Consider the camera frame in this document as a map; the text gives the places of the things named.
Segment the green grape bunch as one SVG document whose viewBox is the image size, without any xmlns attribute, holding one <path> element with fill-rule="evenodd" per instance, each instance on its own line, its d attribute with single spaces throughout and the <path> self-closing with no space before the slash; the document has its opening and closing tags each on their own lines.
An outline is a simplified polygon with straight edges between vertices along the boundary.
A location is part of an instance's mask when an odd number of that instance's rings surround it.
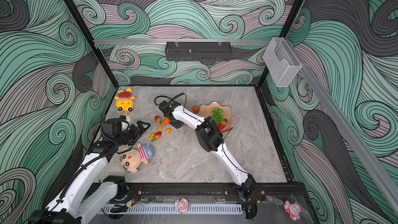
<svg viewBox="0 0 398 224">
<path fill-rule="evenodd" d="M 224 120 L 224 111 L 220 107 L 214 107 L 211 113 L 211 116 L 217 125 Z"/>
</svg>

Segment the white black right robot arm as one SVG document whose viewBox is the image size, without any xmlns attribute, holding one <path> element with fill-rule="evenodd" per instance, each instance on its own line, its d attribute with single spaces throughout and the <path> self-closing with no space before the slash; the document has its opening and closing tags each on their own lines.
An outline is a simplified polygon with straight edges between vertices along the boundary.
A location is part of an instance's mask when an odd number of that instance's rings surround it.
<svg viewBox="0 0 398 224">
<path fill-rule="evenodd" d="M 174 97 L 159 95 L 154 98 L 153 102 L 176 129 L 184 124 L 191 127 L 195 131 L 201 147 L 214 154 L 227 169 L 237 186 L 239 198 L 244 201 L 251 200 L 257 185 L 254 177 L 244 170 L 230 153 L 224 141 L 225 135 L 212 117 L 200 117 L 176 101 L 183 95 L 186 94 L 180 93 Z"/>
</svg>

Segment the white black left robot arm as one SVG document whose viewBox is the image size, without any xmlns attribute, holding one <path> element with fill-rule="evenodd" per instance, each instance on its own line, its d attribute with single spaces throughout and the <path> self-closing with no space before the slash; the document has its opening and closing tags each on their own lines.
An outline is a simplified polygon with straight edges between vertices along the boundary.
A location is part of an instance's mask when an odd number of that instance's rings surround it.
<svg viewBox="0 0 398 224">
<path fill-rule="evenodd" d="M 111 176 L 89 197 L 86 194 L 119 148 L 133 147 L 151 126 L 140 120 L 130 124 L 129 120 L 128 116 L 102 118 L 99 139 L 89 146 L 80 168 L 44 210 L 31 215 L 30 224 L 88 224 L 111 199 L 127 196 L 122 176 Z"/>
</svg>

